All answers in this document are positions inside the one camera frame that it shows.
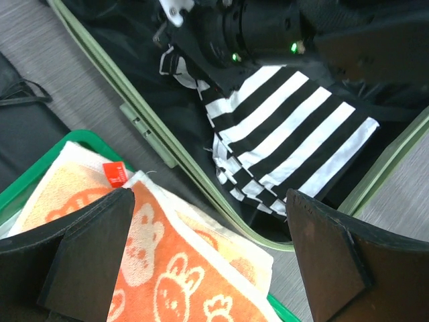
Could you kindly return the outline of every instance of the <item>orange towel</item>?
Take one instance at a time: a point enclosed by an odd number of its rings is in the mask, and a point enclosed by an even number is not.
[[[70,155],[78,150],[82,155],[75,144],[65,147],[12,234],[111,191],[101,170],[106,160],[86,150],[90,159],[76,160]],[[211,227],[211,218],[163,193],[142,172],[126,185],[136,207],[108,321],[279,321],[264,294],[272,265],[267,253],[217,223]]]

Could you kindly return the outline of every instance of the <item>green tray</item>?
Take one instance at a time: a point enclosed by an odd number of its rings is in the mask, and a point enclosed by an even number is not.
[[[0,194],[0,225],[4,224],[23,208],[34,189],[36,189],[40,179],[42,179],[51,164],[60,155],[61,150],[68,141],[79,143],[81,146],[114,162],[123,161],[97,134],[85,129],[70,132]],[[124,163],[128,170],[134,171],[128,163],[125,161]],[[283,321],[299,322],[287,308],[270,294],[268,295],[268,301]]]

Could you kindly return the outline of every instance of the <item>black bag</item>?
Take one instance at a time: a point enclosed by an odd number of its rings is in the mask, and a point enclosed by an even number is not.
[[[0,53],[0,193],[69,132],[46,106],[51,101]]]

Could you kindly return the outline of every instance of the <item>green zipper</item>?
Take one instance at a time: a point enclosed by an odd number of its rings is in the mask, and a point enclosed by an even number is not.
[[[255,233],[234,211],[221,192],[210,181],[200,166],[192,159],[182,144],[174,137],[170,130],[162,123],[135,87],[119,70],[109,55],[101,48],[83,25],[75,18],[61,0],[48,0],[50,7],[61,19],[62,23],[74,38],[82,51],[88,56],[99,72],[107,79],[124,101],[136,109],[140,118],[144,120],[151,131],[164,143],[170,153],[176,158],[187,175],[195,182],[199,189],[215,206],[217,211],[231,222],[244,236],[263,246],[293,252],[292,243],[275,243]]]

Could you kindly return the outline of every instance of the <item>striped cloth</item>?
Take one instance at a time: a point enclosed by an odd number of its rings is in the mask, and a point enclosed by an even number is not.
[[[181,60],[183,85],[185,68]],[[379,126],[287,66],[260,68],[228,99],[204,81],[192,86],[214,129],[217,178],[266,213],[286,216],[290,188],[322,198]]]

